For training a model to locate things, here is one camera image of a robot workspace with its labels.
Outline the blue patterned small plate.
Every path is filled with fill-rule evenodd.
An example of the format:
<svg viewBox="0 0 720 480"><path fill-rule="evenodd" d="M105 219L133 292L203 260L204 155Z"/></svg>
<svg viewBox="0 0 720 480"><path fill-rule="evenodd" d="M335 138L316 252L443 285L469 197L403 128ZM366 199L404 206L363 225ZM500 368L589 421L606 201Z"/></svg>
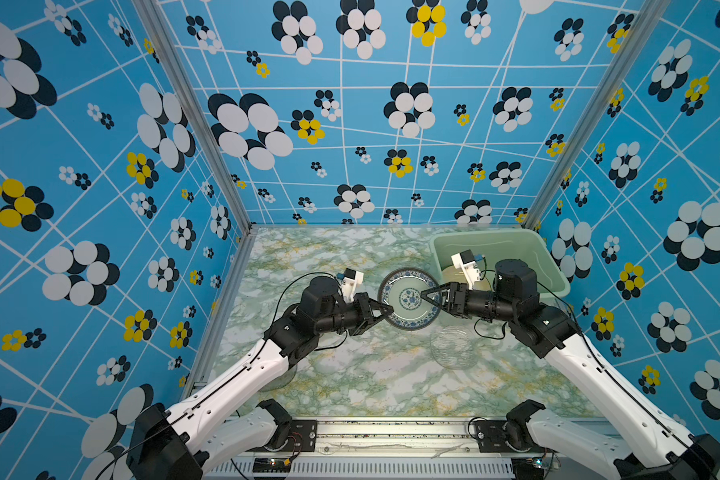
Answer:
<svg viewBox="0 0 720 480"><path fill-rule="evenodd" d="M440 309L425 300L421 292L437 286L431 275L417 268L402 268L388 274L377 294L379 302L394 310L386 321L406 331L428 327L439 316Z"/></svg>

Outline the light green plastic bin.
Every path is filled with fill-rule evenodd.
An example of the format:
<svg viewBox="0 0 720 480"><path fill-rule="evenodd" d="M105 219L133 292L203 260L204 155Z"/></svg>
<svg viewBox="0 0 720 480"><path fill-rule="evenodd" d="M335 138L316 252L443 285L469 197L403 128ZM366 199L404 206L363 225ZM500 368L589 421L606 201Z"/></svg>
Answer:
<svg viewBox="0 0 720 480"><path fill-rule="evenodd" d="M479 268L493 269L500 260L519 259L532 268L538 281L558 297L564 298L570 293L569 281L547 251L542 238L531 230L462 229L456 233L435 235L429 246L434 255L434 276L440 283L444 283L442 271L453 266L451 256L471 250L475 256L482 255L486 260L477 262Z"/></svg>

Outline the beige bamboo print plate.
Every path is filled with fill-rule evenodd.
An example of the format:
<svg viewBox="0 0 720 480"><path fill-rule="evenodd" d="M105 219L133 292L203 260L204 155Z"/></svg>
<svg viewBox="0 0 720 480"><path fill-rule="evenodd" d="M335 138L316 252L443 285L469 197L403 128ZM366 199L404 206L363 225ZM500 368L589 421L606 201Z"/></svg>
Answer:
<svg viewBox="0 0 720 480"><path fill-rule="evenodd" d="M493 279L494 279L494 273L492 271L486 272L482 268L478 267L470 267L468 269L468 273L473 279L472 282L472 289L477 291L492 291L493 290ZM442 271L442 277L443 282L458 282L458 283L466 283L469 285L468 278L464 274L464 271L461 268L456 268L453 266L447 267Z"/></svg>

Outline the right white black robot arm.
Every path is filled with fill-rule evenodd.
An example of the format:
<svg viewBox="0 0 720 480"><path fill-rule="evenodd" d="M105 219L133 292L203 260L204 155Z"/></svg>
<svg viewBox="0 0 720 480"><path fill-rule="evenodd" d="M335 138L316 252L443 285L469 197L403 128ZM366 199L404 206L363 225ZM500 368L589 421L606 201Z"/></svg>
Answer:
<svg viewBox="0 0 720 480"><path fill-rule="evenodd" d="M495 265L493 286L449 282L421 292L423 301L461 318L499 320L515 339L563 374L616 429L616 439L572 423L526 400L506 416L505 438L517 451L560 453L606 479L714 479L720 443L695 435L631 385L583 334L571 315L540 300L534 270L517 259Z"/></svg>

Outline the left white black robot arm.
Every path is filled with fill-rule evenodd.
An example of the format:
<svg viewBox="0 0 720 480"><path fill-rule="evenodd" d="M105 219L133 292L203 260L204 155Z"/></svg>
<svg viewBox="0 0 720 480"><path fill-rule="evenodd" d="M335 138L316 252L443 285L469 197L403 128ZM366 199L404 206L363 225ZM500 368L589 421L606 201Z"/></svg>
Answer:
<svg viewBox="0 0 720 480"><path fill-rule="evenodd" d="M262 387L315 351L325 333L357 336L394 312L392 306L317 276L243 357L183 401L157 404L137 417L123 457L136 479L201 479L255 448L284 442L291 415L275 400L232 415Z"/></svg>

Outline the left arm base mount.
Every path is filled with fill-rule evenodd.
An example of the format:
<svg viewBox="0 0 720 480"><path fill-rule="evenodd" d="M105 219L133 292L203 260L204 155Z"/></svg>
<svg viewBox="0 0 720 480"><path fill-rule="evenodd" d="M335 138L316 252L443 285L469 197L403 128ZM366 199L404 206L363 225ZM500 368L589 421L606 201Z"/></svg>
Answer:
<svg viewBox="0 0 720 480"><path fill-rule="evenodd" d="M275 435L274 444L255 447L250 452L314 452L317 434L317 420L295 419L290 422L287 433Z"/></svg>

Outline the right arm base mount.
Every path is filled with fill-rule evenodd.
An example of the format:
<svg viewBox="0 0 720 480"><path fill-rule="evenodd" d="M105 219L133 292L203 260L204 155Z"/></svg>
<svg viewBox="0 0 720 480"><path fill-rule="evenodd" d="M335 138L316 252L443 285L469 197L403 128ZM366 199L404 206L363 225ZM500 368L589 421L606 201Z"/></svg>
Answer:
<svg viewBox="0 0 720 480"><path fill-rule="evenodd" d="M467 434L477 442L481 453L507 453L531 456L550 454L549 449L535 443L523 443L521 447L510 443L510 434L504 419L489 420L474 417L467 424Z"/></svg>

